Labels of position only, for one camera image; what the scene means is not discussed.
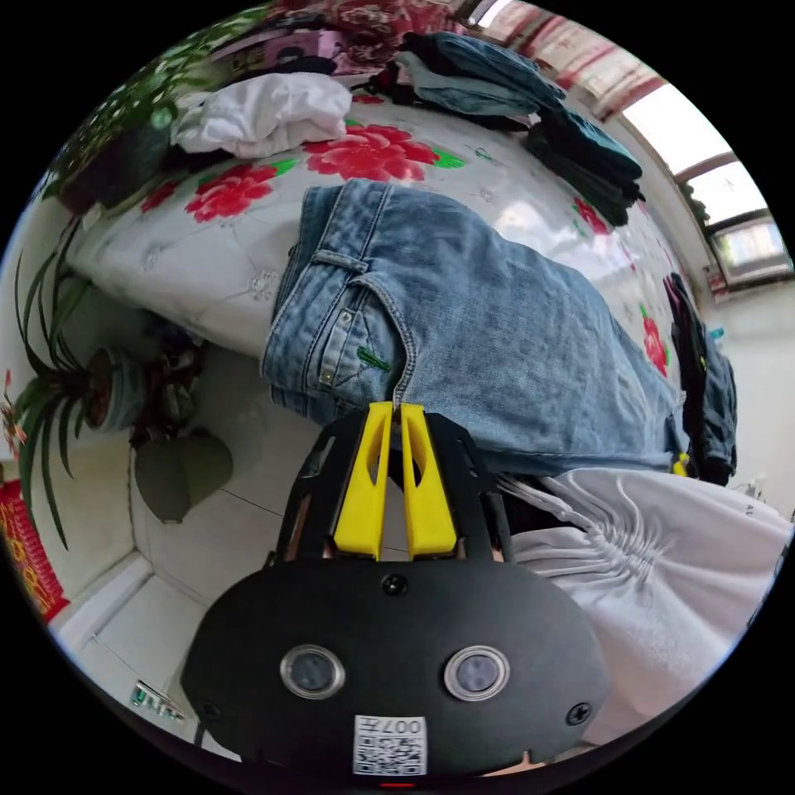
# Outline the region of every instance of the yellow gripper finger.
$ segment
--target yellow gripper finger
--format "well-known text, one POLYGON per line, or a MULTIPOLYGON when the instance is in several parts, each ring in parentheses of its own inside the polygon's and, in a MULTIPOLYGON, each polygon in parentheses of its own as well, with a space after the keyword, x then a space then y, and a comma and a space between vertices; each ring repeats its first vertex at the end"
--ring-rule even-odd
POLYGON ((433 451, 425 409, 416 404, 403 403, 400 417, 409 556, 414 560, 426 555, 450 554, 455 550, 457 536, 433 451), (419 469, 418 482, 414 475, 415 461, 419 469))
POLYGON ((365 555, 376 560, 380 556, 391 429, 392 403, 370 403, 334 533, 334 543, 339 552, 365 555), (378 469, 373 481, 370 471, 376 462, 378 469))

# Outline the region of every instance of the dark clothing pile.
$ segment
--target dark clothing pile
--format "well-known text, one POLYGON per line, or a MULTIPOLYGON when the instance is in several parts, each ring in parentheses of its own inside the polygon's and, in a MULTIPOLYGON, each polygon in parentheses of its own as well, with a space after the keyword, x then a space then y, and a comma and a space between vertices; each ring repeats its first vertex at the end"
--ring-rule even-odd
POLYGON ((396 104, 419 104, 489 129, 526 130, 525 147, 568 181, 614 227, 643 199, 638 162, 604 130, 566 108, 566 92, 537 64, 471 36, 407 33, 395 61, 365 87, 396 104))
POLYGON ((687 398, 683 423, 691 438, 688 474, 725 486, 737 471, 737 387, 730 361, 717 349, 678 273, 664 280, 673 311, 673 343, 687 398))

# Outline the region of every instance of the white wall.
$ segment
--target white wall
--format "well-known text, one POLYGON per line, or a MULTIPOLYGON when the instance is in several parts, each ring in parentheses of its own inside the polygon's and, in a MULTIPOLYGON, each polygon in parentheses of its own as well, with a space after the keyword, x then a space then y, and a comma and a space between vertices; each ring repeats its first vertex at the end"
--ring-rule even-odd
POLYGON ((706 314, 723 326, 737 382, 737 475, 764 475, 764 497, 795 509, 795 283, 762 287, 706 314))

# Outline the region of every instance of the folded clothes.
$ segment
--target folded clothes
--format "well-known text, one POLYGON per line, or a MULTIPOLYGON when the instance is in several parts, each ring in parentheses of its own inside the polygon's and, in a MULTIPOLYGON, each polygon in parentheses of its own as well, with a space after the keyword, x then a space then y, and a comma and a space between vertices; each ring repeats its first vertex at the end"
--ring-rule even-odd
POLYGON ((550 146, 588 171, 619 186, 643 176, 643 169, 626 147, 577 112, 560 108, 540 116, 550 146))
POLYGON ((537 108, 561 108, 566 97, 563 89, 541 77, 531 60, 471 36, 407 33, 401 49, 417 55, 437 75, 485 80, 522 95, 537 108))
POLYGON ((190 94, 171 130, 187 152, 267 157, 345 135, 350 92, 326 75, 260 75, 213 94, 190 94))
POLYGON ((579 163, 564 157, 552 148, 542 125, 536 124, 523 139, 525 148, 537 157, 550 171, 557 174, 582 194, 614 227, 629 222, 627 210, 635 199, 628 199, 622 189, 613 182, 583 168, 579 163))
POLYGON ((669 470, 679 393, 578 271, 426 190, 310 188, 262 362, 273 400, 326 424, 373 401, 466 427, 497 470, 669 470))
POLYGON ((523 94, 472 77, 448 77, 431 72, 413 52, 399 52, 395 61, 406 67, 414 93, 427 102, 470 116, 522 116, 538 111, 523 94))

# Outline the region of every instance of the jeans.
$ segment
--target jeans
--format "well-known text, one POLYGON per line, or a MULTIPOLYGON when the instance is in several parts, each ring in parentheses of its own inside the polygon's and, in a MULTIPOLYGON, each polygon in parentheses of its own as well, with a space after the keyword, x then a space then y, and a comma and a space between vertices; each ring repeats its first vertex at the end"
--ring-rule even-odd
POLYGON ((566 92, 541 77, 538 66, 523 55, 455 33, 432 33, 426 38, 462 72, 520 92, 541 108, 562 108, 566 92))
POLYGON ((495 470, 666 471, 681 400, 578 271, 430 191, 310 188, 262 362, 325 425, 372 401, 467 428, 495 470))
POLYGON ((398 64, 411 76, 414 93, 454 113, 470 116, 521 116, 538 111, 522 92, 471 77, 445 77, 426 68, 413 52, 399 52, 398 64))

